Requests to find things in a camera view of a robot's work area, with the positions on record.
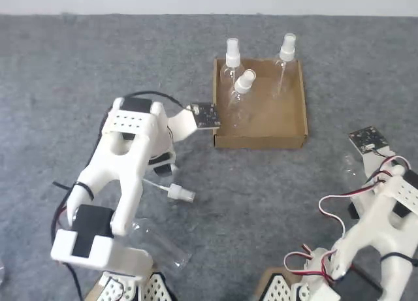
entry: white wall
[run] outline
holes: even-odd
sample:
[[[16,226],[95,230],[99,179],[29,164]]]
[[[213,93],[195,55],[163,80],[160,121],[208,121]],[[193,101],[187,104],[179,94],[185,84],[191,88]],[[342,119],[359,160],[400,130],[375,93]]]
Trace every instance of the white wall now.
[[[418,0],[0,0],[3,14],[62,12],[418,16]]]

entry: gray carpet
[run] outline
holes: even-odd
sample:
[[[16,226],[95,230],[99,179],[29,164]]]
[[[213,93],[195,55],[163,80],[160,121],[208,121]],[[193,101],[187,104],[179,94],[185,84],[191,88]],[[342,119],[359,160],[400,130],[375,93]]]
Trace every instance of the gray carpet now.
[[[319,197],[345,192],[346,134],[375,125],[418,165],[418,19],[274,16],[0,16],[0,256],[2,300],[76,300],[51,261],[50,220],[93,147],[115,97],[159,89],[183,103],[212,99],[212,61],[225,39],[245,57],[270,57],[299,38],[310,137],[302,150],[215,150],[209,132],[176,145],[177,179],[194,204],[146,188],[148,217],[193,257],[170,280],[179,300],[248,299],[263,270],[302,242],[330,247],[340,227]],[[167,103],[170,113],[177,108]],[[100,195],[114,206],[115,185]],[[348,221],[346,201],[330,208]],[[376,254],[360,261],[379,273]],[[99,273],[77,268],[86,293]],[[403,300],[415,300],[414,272]],[[352,299],[360,294],[353,289]]]

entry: pump sprayer head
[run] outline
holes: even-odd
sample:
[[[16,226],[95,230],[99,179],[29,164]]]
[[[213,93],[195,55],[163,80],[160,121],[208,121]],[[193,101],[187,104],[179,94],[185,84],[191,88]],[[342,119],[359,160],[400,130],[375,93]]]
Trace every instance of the pump sprayer head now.
[[[247,93],[255,80],[255,71],[247,69],[235,82],[234,88],[238,93]]]
[[[226,64],[231,68],[238,67],[241,64],[240,47],[236,38],[227,40]]]
[[[279,54],[282,60],[292,61],[295,58],[295,41],[296,35],[294,35],[293,33],[285,34]]]

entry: red and white wire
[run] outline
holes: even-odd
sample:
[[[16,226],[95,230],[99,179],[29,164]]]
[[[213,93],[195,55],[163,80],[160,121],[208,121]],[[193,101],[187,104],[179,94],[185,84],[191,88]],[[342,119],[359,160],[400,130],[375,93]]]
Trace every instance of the red and white wire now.
[[[283,259],[283,265],[285,266],[286,270],[292,274],[295,275],[300,275],[300,276],[310,276],[310,275],[317,275],[317,276],[322,276],[325,279],[330,279],[330,276],[323,272],[323,271],[317,271],[317,270],[293,270],[290,269],[287,265],[287,259],[293,255],[297,255],[299,257],[304,257],[307,260],[312,260],[313,257],[309,254],[303,253],[303,252],[298,252],[298,251],[294,251],[294,252],[290,252],[288,254],[286,254],[286,256]]]
[[[408,168],[408,169],[411,169],[411,164],[410,164],[410,162],[405,158],[405,157],[403,157],[403,156],[401,156],[401,155],[394,155],[394,156],[389,156],[389,157],[387,157],[383,162],[382,162],[382,164],[380,164],[380,167],[379,167],[379,170],[382,168],[382,166],[384,165],[384,164],[387,164],[387,163],[389,163],[389,162],[391,162],[391,161],[394,161],[395,159],[401,159],[401,160],[403,160],[403,162],[405,162],[405,164],[406,164],[406,167]]]
[[[325,201],[325,200],[328,200],[329,198],[350,198],[350,197],[354,197],[355,195],[360,195],[360,194],[362,194],[362,193],[364,193],[366,191],[372,190],[376,186],[376,184],[377,183],[374,183],[374,184],[369,185],[367,187],[363,187],[361,189],[352,191],[350,193],[345,193],[343,195],[326,195],[325,197],[321,198],[321,200],[319,200],[319,202],[318,202],[319,211],[323,215],[325,215],[327,217],[331,217],[333,219],[336,219],[337,221],[340,222],[340,224],[342,226],[342,235],[341,235],[341,238],[343,238],[346,235],[346,224],[344,224],[343,220],[339,216],[337,216],[335,214],[332,214],[332,213],[330,213],[328,211],[325,211],[323,209],[323,207],[322,207],[322,202]]]

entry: clear plastic bottle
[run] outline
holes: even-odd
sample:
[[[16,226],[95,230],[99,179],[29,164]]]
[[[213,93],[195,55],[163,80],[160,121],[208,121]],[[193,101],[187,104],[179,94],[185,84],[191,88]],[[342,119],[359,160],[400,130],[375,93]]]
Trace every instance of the clear plastic bottle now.
[[[283,90],[289,88],[289,83],[292,77],[294,77],[295,72],[297,72],[295,42],[296,35],[293,33],[286,33],[280,48],[280,53],[275,57],[274,64],[277,68],[278,80],[273,91],[273,98],[279,97]]]
[[[191,254],[178,247],[150,219],[134,219],[123,241],[135,248],[146,250],[154,261],[154,268],[164,275],[178,277],[189,262]]]
[[[221,68],[220,79],[223,89],[228,92],[234,86],[236,79],[244,73],[245,68],[241,64],[241,55],[238,39],[229,38],[227,40],[227,53],[225,64]]]
[[[5,280],[5,265],[3,264],[3,261],[0,260],[0,285]]]
[[[363,164],[356,160],[351,153],[343,155],[341,171],[344,185],[350,191],[360,189],[366,181]]]
[[[251,87],[255,71],[248,69],[239,77],[229,93],[228,115],[234,128],[245,126],[251,117]]]

